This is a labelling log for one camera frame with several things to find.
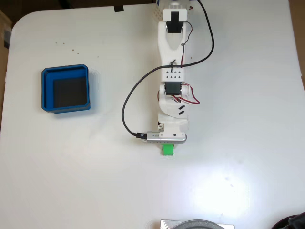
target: green block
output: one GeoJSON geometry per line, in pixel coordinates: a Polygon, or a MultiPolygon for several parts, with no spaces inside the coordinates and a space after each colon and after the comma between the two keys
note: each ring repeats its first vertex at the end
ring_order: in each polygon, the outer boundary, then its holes
{"type": "Polygon", "coordinates": [[[163,155],[173,155],[173,145],[163,145],[163,155]]]}

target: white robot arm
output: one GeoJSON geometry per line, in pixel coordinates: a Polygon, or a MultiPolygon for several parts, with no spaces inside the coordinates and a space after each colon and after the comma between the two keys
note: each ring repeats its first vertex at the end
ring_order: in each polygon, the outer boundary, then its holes
{"type": "Polygon", "coordinates": [[[189,127],[189,105],[199,104],[199,101],[194,97],[192,87],[186,83],[184,67],[205,61],[214,50],[214,37],[207,13],[200,0],[197,1],[204,11],[212,38],[210,53],[199,61],[184,63],[185,44],[193,31],[192,25],[187,22],[189,0],[158,1],[160,10],[163,12],[162,21],[158,24],[158,46],[162,66],[151,70],[136,83],[128,94],[122,108],[122,121],[127,131],[133,136],[143,139],[147,143],[161,144],[163,146],[164,155],[172,155],[174,145],[183,144],[186,141],[187,136],[185,132],[189,127]],[[191,32],[187,37],[186,28],[188,25],[191,26],[191,32]],[[161,84],[158,92],[160,107],[158,113],[158,131],[134,133],[125,123],[125,106],[134,89],[140,82],[159,69],[161,69],[161,84]],[[193,97],[195,102],[189,100],[190,96],[193,97]]]}

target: blue bin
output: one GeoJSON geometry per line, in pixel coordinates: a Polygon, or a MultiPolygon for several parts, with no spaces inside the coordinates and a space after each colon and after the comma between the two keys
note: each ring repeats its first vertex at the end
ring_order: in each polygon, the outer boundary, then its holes
{"type": "Polygon", "coordinates": [[[43,110],[53,113],[90,109],[88,68],[84,64],[42,71],[43,110]]]}

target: black cable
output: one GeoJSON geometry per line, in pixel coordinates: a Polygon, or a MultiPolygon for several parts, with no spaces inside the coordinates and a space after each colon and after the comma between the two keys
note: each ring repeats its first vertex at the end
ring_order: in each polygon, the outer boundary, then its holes
{"type": "Polygon", "coordinates": [[[191,31],[190,31],[190,33],[189,33],[189,35],[188,35],[188,37],[187,37],[187,40],[184,42],[184,43],[182,43],[181,45],[183,46],[183,52],[182,52],[182,57],[181,57],[181,64],[182,64],[182,62],[183,62],[183,56],[184,56],[184,47],[185,47],[185,44],[189,41],[189,39],[190,39],[190,35],[192,34],[192,32],[193,32],[193,26],[192,26],[192,24],[190,24],[189,23],[189,25],[191,26],[191,31]]]}
{"type": "Polygon", "coordinates": [[[199,61],[196,61],[196,62],[193,62],[193,63],[188,63],[188,64],[181,64],[181,65],[162,65],[162,66],[159,66],[159,67],[156,67],[154,69],[152,69],[150,72],[148,72],[147,74],[145,74],[145,76],[143,76],[134,86],[133,88],[131,89],[131,91],[129,92],[128,96],[126,97],[125,99],[125,102],[124,102],[124,105],[123,105],[123,108],[122,108],[122,121],[123,121],[123,124],[124,124],[124,127],[126,128],[126,130],[133,136],[137,137],[137,138],[142,138],[142,139],[146,139],[147,135],[146,134],[143,134],[143,133],[134,133],[132,132],[128,126],[126,125],[125,123],[125,117],[124,117],[124,112],[125,112],[125,107],[126,107],[126,104],[130,98],[130,96],[132,95],[133,91],[136,89],[136,87],[147,77],[149,76],[151,73],[161,69],[161,68],[184,68],[184,67],[189,67],[189,66],[193,66],[193,65],[196,65],[196,64],[199,64],[203,61],[205,61],[206,59],[208,59],[212,53],[213,53],[213,50],[214,50],[214,36],[213,36],[213,32],[212,32],[212,28],[211,28],[211,25],[210,25],[210,21],[209,21],[209,18],[208,18],[208,15],[205,11],[205,8],[203,6],[203,4],[200,2],[200,0],[197,0],[198,3],[200,4],[201,8],[203,9],[204,11],[204,14],[205,14],[205,18],[206,18],[206,22],[208,24],[208,27],[209,27],[209,31],[210,31],[210,34],[211,34],[211,38],[212,38],[212,48],[211,48],[211,51],[210,53],[204,57],[203,59],[199,60],[199,61]]]}

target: white tabletop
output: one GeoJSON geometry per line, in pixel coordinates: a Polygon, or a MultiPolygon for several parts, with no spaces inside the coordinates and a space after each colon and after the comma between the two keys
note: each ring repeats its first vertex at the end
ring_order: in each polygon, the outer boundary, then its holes
{"type": "MultiPolygon", "coordinates": [[[[144,229],[161,219],[206,219],[267,229],[305,210],[305,95],[288,1],[203,4],[215,50],[186,69],[201,105],[191,107],[188,140],[174,156],[133,138],[121,121],[132,86],[160,64],[155,5],[42,11],[15,25],[0,228],[144,229]],[[91,110],[42,110],[42,70],[81,63],[91,110]]],[[[186,62],[211,48],[202,10],[192,5],[186,62]]],[[[132,95],[132,131],[156,130],[159,83],[155,72],[132,95]]]]}

